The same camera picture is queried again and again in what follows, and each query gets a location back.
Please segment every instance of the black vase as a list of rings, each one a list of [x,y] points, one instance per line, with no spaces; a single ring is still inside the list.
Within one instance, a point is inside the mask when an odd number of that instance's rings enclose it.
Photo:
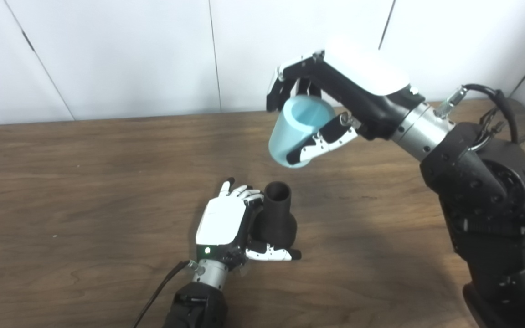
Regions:
[[[271,182],[264,189],[262,211],[252,224],[252,238],[269,243],[275,249],[293,246],[297,221],[290,213],[291,188],[284,182]]]

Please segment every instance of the robotic hand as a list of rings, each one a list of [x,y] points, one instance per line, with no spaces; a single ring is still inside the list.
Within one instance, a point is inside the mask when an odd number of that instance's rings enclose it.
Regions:
[[[392,139],[421,162],[423,179],[439,195],[454,251],[472,282],[463,295],[481,328],[525,328],[525,152],[513,112],[500,90],[464,85],[438,108],[411,87],[406,74],[375,52],[336,43],[281,65],[267,95],[267,111],[297,94],[340,102],[344,113],[287,155],[290,164],[323,155],[358,135]],[[479,124],[454,124],[448,114],[468,91],[485,93],[496,108]],[[489,127],[500,110],[510,141]]]
[[[218,197],[211,199],[196,233],[197,262],[191,261],[192,282],[173,299],[164,328],[217,328],[223,326],[227,305],[221,292],[228,272],[248,259],[290,261],[300,258],[296,251],[275,249],[253,240],[252,216],[263,205],[264,195],[249,185],[230,191],[235,179],[222,184]]]

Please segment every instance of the white robotic hand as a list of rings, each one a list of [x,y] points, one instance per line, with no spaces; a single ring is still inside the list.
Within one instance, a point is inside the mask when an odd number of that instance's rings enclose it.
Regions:
[[[234,178],[222,184],[218,197],[211,199],[204,210],[196,233],[199,259],[233,257],[244,251],[252,210],[262,204],[264,195],[248,185],[230,191]]]
[[[231,191],[234,182],[234,178],[228,178],[222,184],[218,197],[211,199],[204,210],[196,233],[198,261],[216,260],[231,270],[244,264],[246,259],[297,259],[298,256],[291,256],[289,251],[275,250],[249,240],[252,214],[262,205],[264,195],[249,185],[241,185]]]

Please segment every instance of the white hand cover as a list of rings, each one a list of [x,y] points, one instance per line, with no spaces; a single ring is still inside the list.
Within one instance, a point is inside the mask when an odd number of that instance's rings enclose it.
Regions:
[[[231,243],[238,233],[244,212],[264,196],[260,190],[248,189],[241,185],[230,192],[234,179],[223,183],[218,197],[211,199],[204,210],[202,221],[196,233],[198,245],[226,245]]]

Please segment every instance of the metal connector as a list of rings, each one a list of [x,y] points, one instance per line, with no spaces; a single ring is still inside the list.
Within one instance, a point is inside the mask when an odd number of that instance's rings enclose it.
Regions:
[[[204,268],[203,266],[200,266],[198,262],[194,260],[190,260],[190,263],[188,263],[188,268],[196,272],[198,276],[202,276],[202,274],[204,274],[204,271],[206,270],[206,268]]]
[[[446,118],[455,106],[465,98],[467,91],[468,90],[465,87],[458,88],[450,97],[442,102],[438,108],[435,109],[435,116],[437,118]]]

